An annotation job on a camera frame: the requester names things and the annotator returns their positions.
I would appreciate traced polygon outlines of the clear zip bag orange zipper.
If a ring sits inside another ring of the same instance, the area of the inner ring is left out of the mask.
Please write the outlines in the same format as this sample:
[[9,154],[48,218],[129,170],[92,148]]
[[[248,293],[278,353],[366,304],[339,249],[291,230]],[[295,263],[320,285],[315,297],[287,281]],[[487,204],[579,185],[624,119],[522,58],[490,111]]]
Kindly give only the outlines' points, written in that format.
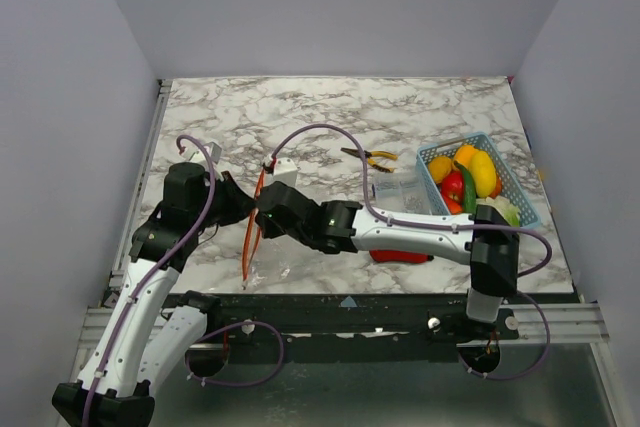
[[[274,166],[275,162],[272,162],[267,167],[261,168],[260,175],[254,189],[254,199],[258,198],[261,190],[265,186],[267,170],[273,168]],[[244,241],[240,257],[241,288],[243,290],[246,290],[249,285],[251,263],[254,259],[255,254],[257,253],[262,238],[262,230],[257,224],[256,217],[257,210],[253,209],[249,214],[248,223],[244,234]]]

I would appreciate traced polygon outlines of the green chili pepper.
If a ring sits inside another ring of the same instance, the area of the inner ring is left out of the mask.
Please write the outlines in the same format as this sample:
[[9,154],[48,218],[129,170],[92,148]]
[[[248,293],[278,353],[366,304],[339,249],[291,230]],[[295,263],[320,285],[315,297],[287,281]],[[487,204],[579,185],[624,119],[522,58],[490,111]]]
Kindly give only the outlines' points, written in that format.
[[454,162],[463,178],[463,209],[466,213],[474,214],[477,209],[475,182],[469,170],[458,161]]

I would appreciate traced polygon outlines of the yellow lemon squash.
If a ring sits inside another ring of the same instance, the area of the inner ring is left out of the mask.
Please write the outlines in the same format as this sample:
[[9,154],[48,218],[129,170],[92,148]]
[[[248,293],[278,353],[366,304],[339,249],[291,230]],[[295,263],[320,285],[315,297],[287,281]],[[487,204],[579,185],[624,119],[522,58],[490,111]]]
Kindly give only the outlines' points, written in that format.
[[469,171],[475,183],[477,196],[489,197],[494,192],[498,179],[495,165],[489,154],[478,150],[470,160]]

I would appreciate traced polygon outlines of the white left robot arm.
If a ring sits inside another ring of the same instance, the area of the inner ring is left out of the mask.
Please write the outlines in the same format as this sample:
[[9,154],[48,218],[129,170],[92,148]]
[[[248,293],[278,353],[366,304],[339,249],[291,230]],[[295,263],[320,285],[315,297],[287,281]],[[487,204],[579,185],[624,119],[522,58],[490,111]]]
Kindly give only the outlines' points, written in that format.
[[154,334],[162,306],[200,234],[244,220],[254,205],[228,172],[191,162],[170,167],[162,200],[133,234],[120,296],[93,355],[76,381],[53,394],[69,425],[149,425],[155,396],[188,347],[214,340],[222,327],[214,302],[190,294]]

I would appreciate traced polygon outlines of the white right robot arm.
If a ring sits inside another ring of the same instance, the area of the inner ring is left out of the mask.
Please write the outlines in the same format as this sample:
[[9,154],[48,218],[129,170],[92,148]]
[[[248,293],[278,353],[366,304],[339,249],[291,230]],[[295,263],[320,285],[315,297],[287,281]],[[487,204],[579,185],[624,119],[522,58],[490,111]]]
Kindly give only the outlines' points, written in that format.
[[517,291],[519,234],[490,206],[473,214],[436,216],[351,201],[318,204],[275,182],[262,189],[256,207],[265,239],[289,236],[327,255],[401,251],[469,266],[471,287],[459,318],[462,331],[474,339],[494,330],[502,301]]

